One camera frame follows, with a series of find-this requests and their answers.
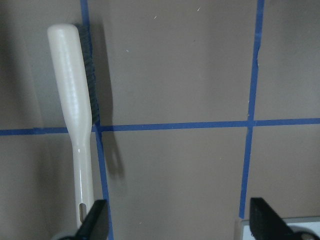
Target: brush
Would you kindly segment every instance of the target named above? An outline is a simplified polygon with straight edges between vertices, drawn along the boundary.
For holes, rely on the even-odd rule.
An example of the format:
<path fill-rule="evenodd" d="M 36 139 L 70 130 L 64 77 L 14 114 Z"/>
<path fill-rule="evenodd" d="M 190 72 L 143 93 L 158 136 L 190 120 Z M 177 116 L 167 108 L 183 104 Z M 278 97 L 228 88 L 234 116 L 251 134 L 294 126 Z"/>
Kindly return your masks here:
<path fill-rule="evenodd" d="M 93 123 L 99 120 L 89 29 L 56 24 L 48 28 L 47 35 L 72 143 L 76 223 L 80 227 L 94 204 L 90 135 Z"/>

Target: beige panel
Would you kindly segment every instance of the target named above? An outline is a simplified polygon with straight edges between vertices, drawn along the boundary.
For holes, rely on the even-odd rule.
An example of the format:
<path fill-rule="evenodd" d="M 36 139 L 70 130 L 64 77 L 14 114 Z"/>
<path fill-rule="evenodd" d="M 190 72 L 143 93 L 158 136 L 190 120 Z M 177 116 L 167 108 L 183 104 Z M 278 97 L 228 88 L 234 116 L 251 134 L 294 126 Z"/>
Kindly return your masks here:
<path fill-rule="evenodd" d="M 245 128 L 105 132 L 115 239 L 232 239 Z"/>
<path fill-rule="evenodd" d="M 94 194 L 102 198 L 95 136 Z M 76 229 L 73 159 L 68 134 L 0 137 L 0 239 L 50 239 Z"/>
<path fill-rule="evenodd" d="M 320 126 L 256 127 L 250 197 L 263 197 L 283 218 L 320 215 Z"/>
<path fill-rule="evenodd" d="M 81 23 L 80 2 L 2 0 L 0 9 L 0 129 L 64 126 L 47 28 Z"/>
<path fill-rule="evenodd" d="M 255 118 L 320 117 L 318 0 L 265 2 Z"/>
<path fill-rule="evenodd" d="M 88 3 L 102 124 L 247 119 L 255 0 Z"/>

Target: brush bristles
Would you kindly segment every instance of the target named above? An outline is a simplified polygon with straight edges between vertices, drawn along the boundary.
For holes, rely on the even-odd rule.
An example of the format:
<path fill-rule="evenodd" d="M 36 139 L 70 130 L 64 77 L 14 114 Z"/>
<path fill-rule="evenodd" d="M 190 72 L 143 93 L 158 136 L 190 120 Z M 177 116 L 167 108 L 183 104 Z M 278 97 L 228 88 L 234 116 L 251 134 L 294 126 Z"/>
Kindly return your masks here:
<path fill-rule="evenodd" d="M 100 119 L 99 105 L 96 88 L 95 67 L 92 59 L 91 38 L 89 28 L 83 25 L 75 25 L 79 31 L 81 49 L 85 67 L 86 81 L 90 97 L 92 124 L 95 124 Z"/>

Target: blue tape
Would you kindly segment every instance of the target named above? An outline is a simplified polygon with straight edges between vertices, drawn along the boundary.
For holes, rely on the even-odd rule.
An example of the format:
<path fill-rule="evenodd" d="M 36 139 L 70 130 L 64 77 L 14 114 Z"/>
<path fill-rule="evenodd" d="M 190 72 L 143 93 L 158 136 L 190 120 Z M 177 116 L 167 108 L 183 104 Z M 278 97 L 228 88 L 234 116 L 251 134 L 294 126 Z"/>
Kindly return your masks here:
<path fill-rule="evenodd" d="M 298 118 L 298 119 L 276 119 L 276 120 L 254 121 L 254 127 L 283 126 L 283 125 L 312 125 L 312 124 L 320 124 L 320 118 Z"/>
<path fill-rule="evenodd" d="M 102 133 L 100 131 L 99 126 L 94 126 L 93 128 L 95 131 L 96 148 L 97 148 L 97 152 L 98 152 L 100 178 L 101 178 L 101 185 L 102 185 L 102 195 L 103 195 L 103 199 L 107 200 L 107 202 L 108 202 L 108 218 L 109 218 L 108 239 L 113 240 L 114 239 L 114 232 L 113 232 L 112 218 L 111 218 L 109 191 L 108 191 L 108 183 L 107 183 L 107 171 L 106 171 L 106 164 L 105 164 L 105 152 L 104 152 L 104 145 L 102 142 Z"/>
<path fill-rule="evenodd" d="M 245 138 L 244 161 L 243 161 L 243 170 L 242 170 L 242 183 L 241 183 L 240 207 L 239 207 L 239 217 L 242 219 L 245 218 L 245 210 L 246 210 L 246 198 L 247 198 L 247 187 L 248 187 L 248 178 L 249 178 L 252 137 L 253 137 L 253 127 L 249 126 L 246 133 L 246 138 Z"/>
<path fill-rule="evenodd" d="M 35 127 L 28 129 L 6 129 L 0 130 L 0 136 L 16 136 L 16 135 L 42 135 L 42 134 L 66 134 L 66 127 Z"/>
<path fill-rule="evenodd" d="M 320 124 L 320 118 L 297 118 L 297 119 L 270 119 L 254 121 L 212 121 L 212 122 L 184 122 L 184 123 L 161 123 L 161 124 L 133 124 L 99 126 L 99 132 L 119 131 L 145 131 L 145 130 L 174 130 L 174 129 L 211 129 L 211 128 L 241 128 L 241 127 L 265 127 L 285 125 L 314 125 Z M 16 135 L 42 135 L 42 134 L 66 134 L 66 127 L 36 127 L 27 129 L 4 129 L 0 130 L 0 136 Z"/>
<path fill-rule="evenodd" d="M 248 121 L 181 122 L 101 126 L 102 132 L 247 127 Z"/>
<path fill-rule="evenodd" d="M 89 20 L 88 1 L 80 0 L 80 7 L 81 7 L 82 24 L 86 27 L 89 27 L 90 20 Z"/>
<path fill-rule="evenodd" d="M 245 139 L 245 151 L 244 151 L 240 205 L 239 205 L 239 217 L 242 219 L 245 217 L 245 210 L 246 210 L 247 186 L 248 186 L 248 177 L 249 177 L 249 168 L 250 168 L 253 125 L 255 124 L 254 118 L 255 118 L 255 107 L 256 107 L 258 72 L 259 72 L 258 54 L 259 54 L 259 49 L 261 46 L 261 38 L 262 38 L 264 5 L 265 5 L 264 0 L 257 0 L 254 45 L 253 45 L 253 56 L 252 56 L 252 69 L 251 69 L 251 83 L 250 83 L 249 106 L 248 106 L 249 126 L 248 126 L 247 135 Z"/>

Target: white plastic handle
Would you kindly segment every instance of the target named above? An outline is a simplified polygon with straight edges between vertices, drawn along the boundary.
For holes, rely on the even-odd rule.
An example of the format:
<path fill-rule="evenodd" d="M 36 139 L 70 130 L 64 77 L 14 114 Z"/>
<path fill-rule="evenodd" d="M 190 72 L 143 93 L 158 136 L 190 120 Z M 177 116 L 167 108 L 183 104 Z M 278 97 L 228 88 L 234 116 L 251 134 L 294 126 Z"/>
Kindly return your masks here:
<path fill-rule="evenodd" d="M 82 223 L 81 204 L 94 204 L 90 134 L 92 114 L 78 29 L 57 24 L 47 30 L 62 112 L 73 151 L 76 221 Z"/>

